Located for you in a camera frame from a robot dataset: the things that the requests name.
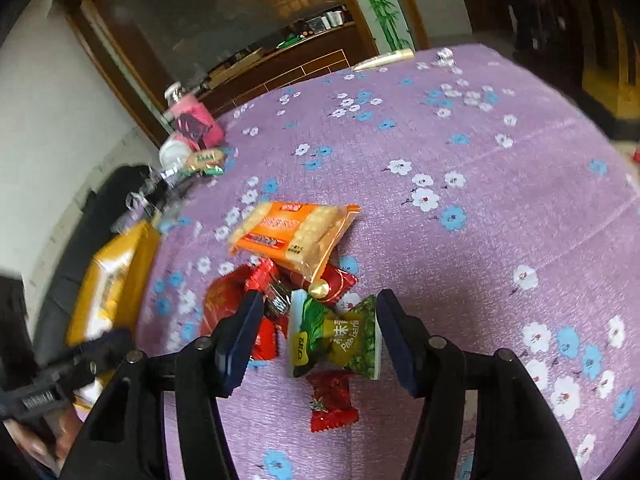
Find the green bamboo painting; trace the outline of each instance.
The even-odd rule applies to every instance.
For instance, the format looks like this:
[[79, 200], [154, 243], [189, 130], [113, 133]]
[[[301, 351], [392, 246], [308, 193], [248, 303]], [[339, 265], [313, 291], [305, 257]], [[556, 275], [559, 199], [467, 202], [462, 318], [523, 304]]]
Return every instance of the green bamboo painting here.
[[411, 43], [405, 38], [398, 36], [398, 17], [400, 12], [398, 6], [390, 0], [368, 0], [371, 9], [376, 15], [376, 20], [382, 28], [386, 42], [391, 50], [400, 50], [411, 47]]

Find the yellow label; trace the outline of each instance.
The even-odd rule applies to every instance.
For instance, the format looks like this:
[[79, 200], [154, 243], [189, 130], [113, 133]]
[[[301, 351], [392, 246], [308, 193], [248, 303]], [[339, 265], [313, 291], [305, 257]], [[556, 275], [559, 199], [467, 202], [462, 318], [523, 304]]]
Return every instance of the yellow label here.
[[293, 355], [293, 365], [294, 366], [303, 366], [308, 364], [309, 356], [306, 354], [306, 341], [308, 335], [306, 332], [298, 332], [296, 334], [296, 338], [294, 339], [295, 348]]

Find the pink bottle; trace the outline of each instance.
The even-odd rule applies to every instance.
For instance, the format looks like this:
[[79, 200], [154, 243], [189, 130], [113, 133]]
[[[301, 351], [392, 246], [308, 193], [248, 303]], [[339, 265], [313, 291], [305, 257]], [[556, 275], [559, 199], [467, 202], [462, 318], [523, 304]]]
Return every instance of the pink bottle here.
[[169, 111], [174, 115], [174, 129], [178, 139], [192, 150], [213, 148], [225, 140], [225, 133], [205, 105], [187, 93], [181, 83], [174, 83], [164, 92]]

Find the purple tablecloth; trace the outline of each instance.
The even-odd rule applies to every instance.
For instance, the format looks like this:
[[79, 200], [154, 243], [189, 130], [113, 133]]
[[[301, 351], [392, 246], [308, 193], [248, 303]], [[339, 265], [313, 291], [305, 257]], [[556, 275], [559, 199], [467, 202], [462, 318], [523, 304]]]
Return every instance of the purple tablecloth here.
[[[337, 250], [359, 278], [345, 301], [389, 287], [462, 349], [513, 348], [584, 478], [596, 478], [638, 420], [640, 198], [615, 150], [555, 90], [483, 46], [454, 58], [453, 70], [426, 51], [334, 73], [222, 117], [226, 172], [193, 191], [166, 236], [138, 344], [161, 354], [198, 335], [207, 286], [250, 256], [229, 256], [226, 237], [256, 201], [356, 203], [362, 214]], [[379, 381], [351, 381], [360, 421], [315, 434], [311, 388], [286, 378], [283, 358], [247, 370], [220, 402], [239, 477], [399, 478], [422, 403], [383, 359]], [[170, 401], [167, 417], [175, 480]], [[471, 402], [466, 418], [460, 478]]]

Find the screw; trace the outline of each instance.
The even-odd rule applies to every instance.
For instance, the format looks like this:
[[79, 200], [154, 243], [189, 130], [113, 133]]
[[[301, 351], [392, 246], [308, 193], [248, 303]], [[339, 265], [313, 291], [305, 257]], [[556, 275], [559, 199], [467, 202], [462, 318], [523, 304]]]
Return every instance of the screw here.
[[211, 346], [211, 339], [208, 337], [201, 337], [196, 340], [196, 348], [198, 350], [206, 350]]
[[131, 350], [127, 353], [127, 361], [131, 364], [137, 363], [142, 359], [143, 355], [144, 354], [140, 350]]
[[503, 361], [513, 361], [513, 352], [507, 348], [498, 348], [498, 357]]
[[437, 350], [442, 350], [447, 345], [447, 340], [439, 335], [434, 335], [429, 338], [429, 346]]

